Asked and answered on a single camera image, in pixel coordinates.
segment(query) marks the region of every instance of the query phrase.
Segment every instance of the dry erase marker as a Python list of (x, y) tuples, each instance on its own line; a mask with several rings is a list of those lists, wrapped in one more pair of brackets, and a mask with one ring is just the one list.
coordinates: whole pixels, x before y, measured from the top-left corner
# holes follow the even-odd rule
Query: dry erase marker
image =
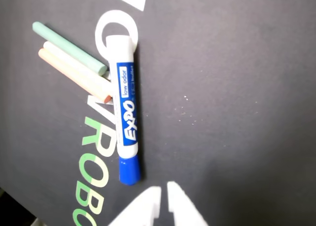
[(140, 180), (133, 43), (129, 36), (121, 35), (106, 37), (106, 43), (117, 120), (119, 179), (124, 184), (133, 185)]

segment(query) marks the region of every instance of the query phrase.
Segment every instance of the marker end cap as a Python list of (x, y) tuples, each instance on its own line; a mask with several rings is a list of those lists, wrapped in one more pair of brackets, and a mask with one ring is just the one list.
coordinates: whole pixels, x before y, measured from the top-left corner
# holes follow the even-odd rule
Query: marker end cap
[(126, 185), (134, 185), (140, 180), (137, 155), (132, 158), (119, 158), (119, 180)]

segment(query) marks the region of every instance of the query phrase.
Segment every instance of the chalk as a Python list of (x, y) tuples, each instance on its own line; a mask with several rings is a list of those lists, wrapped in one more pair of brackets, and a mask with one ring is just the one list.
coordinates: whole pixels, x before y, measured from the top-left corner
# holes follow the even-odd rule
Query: chalk
[(39, 50), (39, 56), (48, 64), (53, 66), (55, 69), (66, 75), (69, 79), (86, 90), (88, 93), (100, 99), (102, 102), (106, 103), (111, 100), (108, 90), (103, 90), (100, 85), (92, 82), (90, 79), (87, 79), (85, 76), (80, 74), (76, 68), (66, 64), (56, 56), (52, 55), (45, 48)]
[(72, 58), (70, 55), (66, 54), (57, 46), (53, 45), (51, 42), (45, 42), (44, 48), (48, 50), (52, 55), (68, 64), (71, 67), (74, 67), (81, 75), (85, 76), (87, 79), (90, 79), (92, 82), (97, 83), (102, 86), (104, 90), (107, 90), (110, 96), (112, 96), (112, 84), (105, 78), (97, 75), (86, 66)]
[(77, 46), (63, 38), (61, 35), (49, 29), (44, 24), (40, 22), (34, 22), (32, 25), (32, 29), (38, 35), (50, 41), (51, 43), (62, 49), (65, 53), (72, 56), (74, 59), (78, 60), (80, 63), (82, 63), (98, 75), (104, 75), (105, 71), (107, 70), (107, 67), (100, 61), (93, 58), (91, 55), (87, 54), (85, 51), (78, 48)]

